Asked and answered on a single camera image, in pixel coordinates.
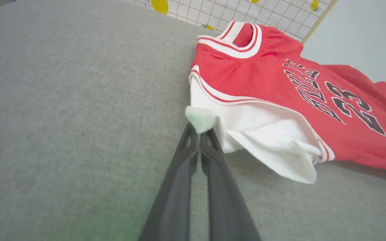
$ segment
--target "yellow lemon print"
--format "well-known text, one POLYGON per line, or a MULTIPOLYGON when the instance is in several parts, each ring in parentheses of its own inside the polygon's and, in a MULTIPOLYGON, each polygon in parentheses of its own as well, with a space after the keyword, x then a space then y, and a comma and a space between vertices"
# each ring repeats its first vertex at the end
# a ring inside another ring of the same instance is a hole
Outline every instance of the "yellow lemon print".
POLYGON ((215 31, 213 27, 206 25, 206 24, 203 24, 202 27, 207 28, 207 29, 211 29, 212 31, 215 31))
POLYGON ((314 11, 314 12, 318 11, 318 0, 312 1, 312 3, 311 3, 311 9, 312 9, 312 11, 314 11))
POLYGON ((167 0, 151 0, 151 4, 156 12, 161 12, 163 14, 168 13, 168 2, 167 0))

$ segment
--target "clothing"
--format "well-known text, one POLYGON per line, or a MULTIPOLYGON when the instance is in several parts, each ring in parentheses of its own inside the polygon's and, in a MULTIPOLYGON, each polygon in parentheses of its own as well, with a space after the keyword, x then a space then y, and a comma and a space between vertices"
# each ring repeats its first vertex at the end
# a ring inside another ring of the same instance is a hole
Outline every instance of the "clothing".
POLYGON ((250 23, 199 36, 187 118, 198 133, 215 127, 226 153, 245 148, 300 182, 315 182, 313 165, 331 160, 386 169, 386 83, 303 59, 302 49, 250 23))

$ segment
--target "gray object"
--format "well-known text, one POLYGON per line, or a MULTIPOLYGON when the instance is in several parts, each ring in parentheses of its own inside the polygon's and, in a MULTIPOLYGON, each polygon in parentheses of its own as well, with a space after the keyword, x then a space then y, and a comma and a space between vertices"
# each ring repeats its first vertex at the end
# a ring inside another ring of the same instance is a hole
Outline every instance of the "gray object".
MULTIPOLYGON (((196 36, 116 0, 0 7, 0 241, 137 240, 187 123, 196 36)), ((386 171, 317 165, 314 185, 227 156, 262 238, 386 240, 386 171)), ((207 240, 206 177, 191 240, 207 240)))

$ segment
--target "white fabric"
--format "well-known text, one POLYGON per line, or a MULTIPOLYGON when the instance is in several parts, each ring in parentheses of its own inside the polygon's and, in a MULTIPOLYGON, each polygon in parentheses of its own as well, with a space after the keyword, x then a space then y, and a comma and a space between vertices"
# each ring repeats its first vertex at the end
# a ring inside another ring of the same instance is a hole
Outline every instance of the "white fabric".
POLYGON ((304 116, 261 99, 219 92, 201 78, 198 66, 189 81, 191 106, 185 115, 197 133, 214 127, 224 153, 245 148, 283 177, 315 182, 314 164, 327 160, 326 144, 304 116))

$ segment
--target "red jersey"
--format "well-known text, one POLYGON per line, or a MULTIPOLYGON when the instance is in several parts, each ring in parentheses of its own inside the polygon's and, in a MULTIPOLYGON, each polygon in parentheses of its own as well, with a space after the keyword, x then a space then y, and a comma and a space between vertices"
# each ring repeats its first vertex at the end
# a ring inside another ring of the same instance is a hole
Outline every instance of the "red jersey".
POLYGON ((231 22, 219 37, 198 37, 192 75, 219 105, 273 103, 301 115, 316 132, 321 161, 386 169, 386 82, 303 59, 302 49, 273 27, 231 22))

